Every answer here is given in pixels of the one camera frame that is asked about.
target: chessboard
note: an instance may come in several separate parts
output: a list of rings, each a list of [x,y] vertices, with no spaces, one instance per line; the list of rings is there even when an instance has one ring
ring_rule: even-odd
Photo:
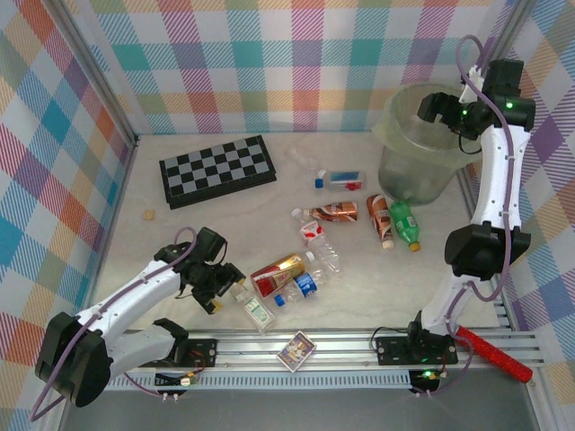
[[[261,136],[216,145],[160,161],[170,209],[276,180]]]

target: green soda bottle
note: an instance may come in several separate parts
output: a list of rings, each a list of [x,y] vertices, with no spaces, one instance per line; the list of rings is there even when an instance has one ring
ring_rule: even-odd
[[[405,201],[393,203],[389,208],[389,214],[394,220],[395,229],[397,229],[400,238],[410,244],[410,250],[421,250],[420,227],[417,226],[408,203]]]

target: translucent plastic bucket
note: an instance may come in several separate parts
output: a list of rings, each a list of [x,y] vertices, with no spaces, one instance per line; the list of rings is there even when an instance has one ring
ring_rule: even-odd
[[[427,123],[417,116],[424,97],[433,92],[456,94],[439,84],[402,87],[385,105],[384,115],[373,127],[384,144],[379,165],[379,184],[392,198],[424,205],[439,197],[456,172],[481,160],[459,149],[458,136],[438,119]],[[479,140],[464,140],[464,148],[479,148]]]

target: blue bottle cap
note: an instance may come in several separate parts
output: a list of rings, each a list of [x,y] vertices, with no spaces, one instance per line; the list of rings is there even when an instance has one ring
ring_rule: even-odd
[[[286,304],[282,295],[275,295],[273,299],[276,300],[278,307],[283,307]]]

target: playing card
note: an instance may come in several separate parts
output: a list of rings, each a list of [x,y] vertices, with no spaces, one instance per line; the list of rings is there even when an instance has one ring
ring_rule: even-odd
[[[304,361],[314,352],[315,343],[301,330],[277,354],[279,361],[289,371],[295,373]]]

